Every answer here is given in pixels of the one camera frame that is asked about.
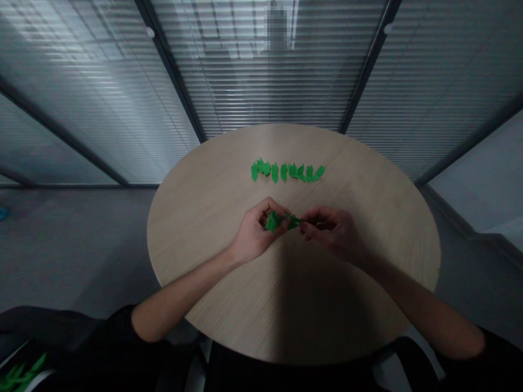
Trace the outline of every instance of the white wall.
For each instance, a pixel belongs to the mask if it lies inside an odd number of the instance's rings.
[[[523,250],[523,111],[429,184],[477,232]]]

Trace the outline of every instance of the finger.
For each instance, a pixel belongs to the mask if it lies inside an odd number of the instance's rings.
[[[287,229],[289,228],[289,224],[290,224],[289,218],[285,218],[284,220],[282,220],[282,222],[276,228],[274,233],[272,233],[272,237],[274,237],[274,239],[276,239],[276,238],[282,236],[283,234],[285,234],[287,232]]]
[[[318,230],[334,230],[334,228],[337,226],[335,222],[325,222],[325,223],[318,223],[316,227]]]
[[[316,206],[305,212],[301,219],[312,224],[317,224],[318,222],[332,220],[333,213],[334,210],[329,207]]]
[[[269,208],[281,217],[284,217],[285,213],[290,213],[288,208],[282,207],[280,204],[276,203],[273,198],[267,198],[267,203]]]
[[[323,244],[327,244],[327,239],[329,237],[328,232],[321,231],[316,226],[311,225],[310,223],[307,223],[307,222],[301,222],[300,229],[305,232],[306,241],[307,241],[307,237],[309,237],[309,238],[316,240],[318,242],[321,242]]]
[[[284,209],[281,205],[276,203],[272,197],[267,197],[260,201],[257,205],[251,208],[256,218],[261,219],[263,213],[269,215],[271,210],[277,213],[279,216],[285,216],[285,210],[290,212],[288,209]]]

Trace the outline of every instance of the table top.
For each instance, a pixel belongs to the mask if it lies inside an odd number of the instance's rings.
[[[251,178],[259,157],[326,166],[314,183]],[[364,240],[434,290],[440,243],[412,182],[370,147],[321,128],[267,124],[228,132],[187,154],[167,175],[149,213],[147,239],[162,286],[224,249],[244,212],[273,197],[296,216],[315,205],[349,210]],[[244,355],[319,365],[383,347],[409,322],[385,291],[295,229],[237,268],[187,314],[202,333]]]

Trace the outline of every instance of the glass panel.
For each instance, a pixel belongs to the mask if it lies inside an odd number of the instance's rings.
[[[199,145],[133,1],[1,2],[0,74],[130,183]]]
[[[347,131],[423,176],[523,91],[523,3],[404,1]]]
[[[4,177],[2,174],[0,174],[0,185],[20,185],[18,182],[15,182],[7,177]]]
[[[0,165],[39,185],[113,185],[104,172],[0,95]]]
[[[338,130],[382,0],[153,0],[205,134]]]

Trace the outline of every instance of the right hand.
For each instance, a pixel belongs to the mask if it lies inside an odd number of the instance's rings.
[[[302,217],[300,233],[315,240],[338,258],[361,268],[371,257],[349,211],[316,206]]]

